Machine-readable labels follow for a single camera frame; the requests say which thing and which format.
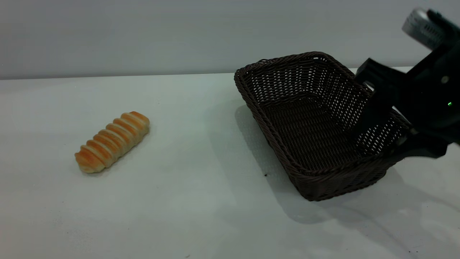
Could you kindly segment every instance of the woven pattern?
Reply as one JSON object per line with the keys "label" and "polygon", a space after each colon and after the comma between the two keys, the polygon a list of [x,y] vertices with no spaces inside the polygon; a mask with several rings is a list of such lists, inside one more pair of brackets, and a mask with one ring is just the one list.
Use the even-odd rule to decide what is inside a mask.
{"label": "woven pattern", "polygon": [[356,139],[351,130],[372,91],[320,52],[261,60],[239,69],[235,83],[291,182],[308,200],[369,186],[397,161],[384,152],[409,125],[393,112]]}

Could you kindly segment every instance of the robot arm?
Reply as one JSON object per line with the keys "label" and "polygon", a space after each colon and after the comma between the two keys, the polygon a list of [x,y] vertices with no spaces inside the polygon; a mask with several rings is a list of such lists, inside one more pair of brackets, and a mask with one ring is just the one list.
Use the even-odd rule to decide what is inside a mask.
{"label": "robot arm", "polygon": [[460,28],[441,14],[415,9],[402,28],[432,50],[408,73],[368,59],[355,76],[374,88],[360,121],[358,136],[387,121],[395,107],[413,126],[391,156],[443,156],[460,144]]}

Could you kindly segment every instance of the bread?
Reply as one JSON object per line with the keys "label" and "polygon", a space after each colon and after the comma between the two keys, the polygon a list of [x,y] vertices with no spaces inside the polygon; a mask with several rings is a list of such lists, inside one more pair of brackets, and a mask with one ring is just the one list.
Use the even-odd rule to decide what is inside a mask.
{"label": "bread", "polygon": [[139,144],[148,133],[150,121],[138,112],[123,113],[97,133],[75,153],[80,169],[86,173],[100,172]]}

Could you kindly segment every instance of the brown woven basket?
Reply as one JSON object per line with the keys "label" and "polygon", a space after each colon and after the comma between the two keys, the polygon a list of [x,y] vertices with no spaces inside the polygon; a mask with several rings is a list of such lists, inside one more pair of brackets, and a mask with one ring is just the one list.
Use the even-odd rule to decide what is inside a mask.
{"label": "brown woven basket", "polygon": [[263,59],[235,83],[291,182],[308,200],[376,183],[397,160],[384,154],[409,129],[397,112],[357,138],[351,130],[372,91],[331,56],[310,52]]}

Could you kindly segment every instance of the gray wall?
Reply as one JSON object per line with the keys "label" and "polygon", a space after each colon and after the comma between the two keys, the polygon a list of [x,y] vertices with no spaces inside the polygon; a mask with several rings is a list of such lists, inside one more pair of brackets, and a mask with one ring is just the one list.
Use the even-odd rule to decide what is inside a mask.
{"label": "gray wall", "polygon": [[414,7],[460,23],[459,0],[2,0],[0,78],[233,72],[323,51],[413,65],[401,31]]}

